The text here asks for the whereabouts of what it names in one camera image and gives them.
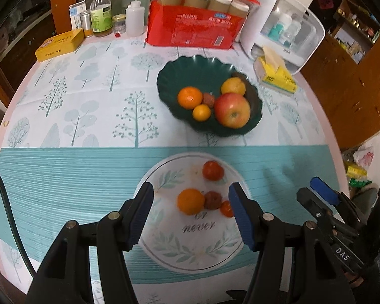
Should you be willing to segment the red tomato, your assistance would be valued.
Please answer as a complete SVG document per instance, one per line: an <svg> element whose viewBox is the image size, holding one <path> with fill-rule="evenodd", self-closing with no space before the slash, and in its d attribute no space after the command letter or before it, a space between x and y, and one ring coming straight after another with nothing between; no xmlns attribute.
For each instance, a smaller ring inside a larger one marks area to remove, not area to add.
<svg viewBox="0 0 380 304"><path fill-rule="evenodd" d="M202 168L206 180L219 181L224 177L224 168L217 161L207 161Z"/></svg>

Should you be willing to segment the white blue small carton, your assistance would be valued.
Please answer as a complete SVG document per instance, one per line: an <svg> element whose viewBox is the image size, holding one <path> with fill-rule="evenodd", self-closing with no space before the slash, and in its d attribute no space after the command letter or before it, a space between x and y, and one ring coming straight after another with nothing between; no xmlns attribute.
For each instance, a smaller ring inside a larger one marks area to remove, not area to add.
<svg viewBox="0 0 380 304"><path fill-rule="evenodd" d="M81 13L86 10L86 1L80 1L69 6L70 23L72 30L82 28Z"/></svg>

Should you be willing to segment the small metal can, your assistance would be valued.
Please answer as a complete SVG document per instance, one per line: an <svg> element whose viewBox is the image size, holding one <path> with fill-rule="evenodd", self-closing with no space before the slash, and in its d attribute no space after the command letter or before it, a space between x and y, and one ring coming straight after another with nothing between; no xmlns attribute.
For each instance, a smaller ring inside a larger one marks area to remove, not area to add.
<svg viewBox="0 0 380 304"><path fill-rule="evenodd" d="M90 10L84 10L80 14L80 17L81 17L82 28L84 30L84 36L87 38L93 36L93 31L91 27Z"/></svg>

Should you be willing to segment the small orange kumquat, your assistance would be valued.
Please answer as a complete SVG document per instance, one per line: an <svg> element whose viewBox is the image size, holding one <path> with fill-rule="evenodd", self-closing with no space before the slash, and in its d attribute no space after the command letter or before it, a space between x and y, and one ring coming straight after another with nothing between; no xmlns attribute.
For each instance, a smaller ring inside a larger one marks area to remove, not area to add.
<svg viewBox="0 0 380 304"><path fill-rule="evenodd" d="M192 111L192 117L197 121L197 122L205 122L206 120L209 119L211 116L211 109L209 106L205 104L200 104L194 108Z"/></svg>

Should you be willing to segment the small cherry tomato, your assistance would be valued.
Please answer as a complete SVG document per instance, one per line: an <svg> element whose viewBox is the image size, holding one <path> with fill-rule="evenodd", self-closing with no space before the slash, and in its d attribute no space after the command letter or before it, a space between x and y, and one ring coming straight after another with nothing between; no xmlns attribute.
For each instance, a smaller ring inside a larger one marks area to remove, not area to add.
<svg viewBox="0 0 380 304"><path fill-rule="evenodd" d="M231 208L231 204L228 200L225 200L222 202L221 206L220 206L220 213L225 216L226 218L233 218L234 217L234 213L233 213L233 210Z"/></svg>

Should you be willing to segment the yellow lemon fruit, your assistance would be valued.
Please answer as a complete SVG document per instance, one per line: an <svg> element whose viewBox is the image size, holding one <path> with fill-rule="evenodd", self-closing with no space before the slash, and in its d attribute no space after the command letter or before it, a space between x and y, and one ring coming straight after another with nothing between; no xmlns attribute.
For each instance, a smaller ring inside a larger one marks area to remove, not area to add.
<svg viewBox="0 0 380 304"><path fill-rule="evenodd" d="M220 92L222 95L226 93L236 93L244 96L246 93L246 85L241 78L231 77L222 84Z"/></svg>

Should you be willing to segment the tree pattern tablecloth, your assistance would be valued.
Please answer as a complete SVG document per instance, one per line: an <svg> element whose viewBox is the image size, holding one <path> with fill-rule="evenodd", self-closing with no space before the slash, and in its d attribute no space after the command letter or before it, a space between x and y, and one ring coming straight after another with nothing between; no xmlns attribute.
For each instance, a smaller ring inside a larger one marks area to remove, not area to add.
<svg viewBox="0 0 380 304"><path fill-rule="evenodd" d="M0 128L0 174L29 259L39 266L69 220L96 222L145 181L154 204L141 241L125 254L141 303L219 303L244 290L257 254L219 211L182 214L187 188L227 195L238 182L265 211L293 224L310 218L296 192L317 176L347 190L330 123L301 75L288 97L258 86L263 117L245 135L196 132L160 101L159 71L182 56L234 65L256 84L252 63L230 50L153 47L144 38L86 39L79 49L36 63ZM207 161L224 168L202 175Z"/></svg>

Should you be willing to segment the red yellow apple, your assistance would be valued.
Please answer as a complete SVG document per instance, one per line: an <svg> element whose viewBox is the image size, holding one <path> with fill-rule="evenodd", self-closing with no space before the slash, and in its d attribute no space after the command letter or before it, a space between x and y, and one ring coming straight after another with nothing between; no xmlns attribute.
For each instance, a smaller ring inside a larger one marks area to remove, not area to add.
<svg viewBox="0 0 380 304"><path fill-rule="evenodd" d="M214 103L214 116L222 126L239 129L251 118L251 106L244 96L237 93L225 93Z"/></svg>

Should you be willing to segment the large orange mandarin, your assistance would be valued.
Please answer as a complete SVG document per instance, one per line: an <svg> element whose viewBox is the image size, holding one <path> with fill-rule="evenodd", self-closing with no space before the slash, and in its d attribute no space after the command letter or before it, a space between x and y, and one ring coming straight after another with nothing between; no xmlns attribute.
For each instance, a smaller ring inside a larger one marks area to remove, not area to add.
<svg viewBox="0 0 380 304"><path fill-rule="evenodd" d="M187 216L200 213L204 209L204 202L204 194L194 188L181 191L176 201L178 209Z"/></svg>

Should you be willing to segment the dark red date fruit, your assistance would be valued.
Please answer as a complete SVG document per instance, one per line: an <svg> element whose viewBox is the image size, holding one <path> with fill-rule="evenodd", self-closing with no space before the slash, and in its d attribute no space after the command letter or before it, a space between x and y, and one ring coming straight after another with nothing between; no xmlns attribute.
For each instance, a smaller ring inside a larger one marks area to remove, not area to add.
<svg viewBox="0 0 380 304"><path fill-rule="evenodd" d="M215 104L215 96L212 93L203 93L202 103L212 109Z"/></svg>

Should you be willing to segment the small glass jar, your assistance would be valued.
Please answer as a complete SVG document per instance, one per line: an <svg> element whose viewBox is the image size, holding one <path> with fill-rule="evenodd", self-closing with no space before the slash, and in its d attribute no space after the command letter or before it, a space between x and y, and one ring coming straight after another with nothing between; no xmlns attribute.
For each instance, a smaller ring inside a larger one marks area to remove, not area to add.
<svg viewBox="0 0 380 304"><path fill-rule="evenodd" d="M115 35L121 35L125 33L125 15L116 14L112 17L112 28Z"/></svg>

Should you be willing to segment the dark red wrinkled fruit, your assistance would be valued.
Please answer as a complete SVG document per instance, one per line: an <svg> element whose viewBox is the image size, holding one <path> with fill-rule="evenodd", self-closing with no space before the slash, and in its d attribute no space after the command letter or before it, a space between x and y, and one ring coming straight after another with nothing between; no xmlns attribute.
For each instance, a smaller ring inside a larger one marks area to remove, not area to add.
<svg viewBox="0 0 380 304"><path fill-rule="evenodd" d="M221 207L222 195L218 192L210 191L204 195L204 208L210 211Z"/></svg>

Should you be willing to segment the yellow flat box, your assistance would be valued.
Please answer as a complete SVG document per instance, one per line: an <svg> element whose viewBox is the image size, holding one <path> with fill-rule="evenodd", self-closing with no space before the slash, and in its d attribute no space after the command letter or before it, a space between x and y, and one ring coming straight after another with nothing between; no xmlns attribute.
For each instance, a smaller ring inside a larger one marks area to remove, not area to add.
<svg viewBox="0 0 380 304"><path fill-rule="evenodd" d="M38 62L74 52L84 41L82 28L64 32L46 39L35 51Z"/></svg>

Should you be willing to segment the dark green scalloped plate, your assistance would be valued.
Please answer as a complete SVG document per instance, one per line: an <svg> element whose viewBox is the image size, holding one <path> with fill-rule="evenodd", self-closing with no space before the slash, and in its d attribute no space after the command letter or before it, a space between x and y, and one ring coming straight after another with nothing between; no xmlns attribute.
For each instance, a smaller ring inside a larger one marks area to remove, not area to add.
<svg viewBox="0 0 380 304"><path fill-rule="evenodd" d="M217 58L195 55L170 61L156 84L171 114L197 132L245 135L262 119L263 102L250 78Z"/></svg>

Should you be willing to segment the orange mandarin in green plate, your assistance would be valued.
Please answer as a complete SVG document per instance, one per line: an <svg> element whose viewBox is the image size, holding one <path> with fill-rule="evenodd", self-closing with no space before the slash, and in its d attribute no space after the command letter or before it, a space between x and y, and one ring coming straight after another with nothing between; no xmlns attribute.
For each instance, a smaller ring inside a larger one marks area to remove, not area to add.
<svg viewBox="0 0 380 304"><path fill-rule="evenodd" d="M182 88L177 96L178 104L186 110L193 110L203 101L203 93L194 86Z"/></svg>

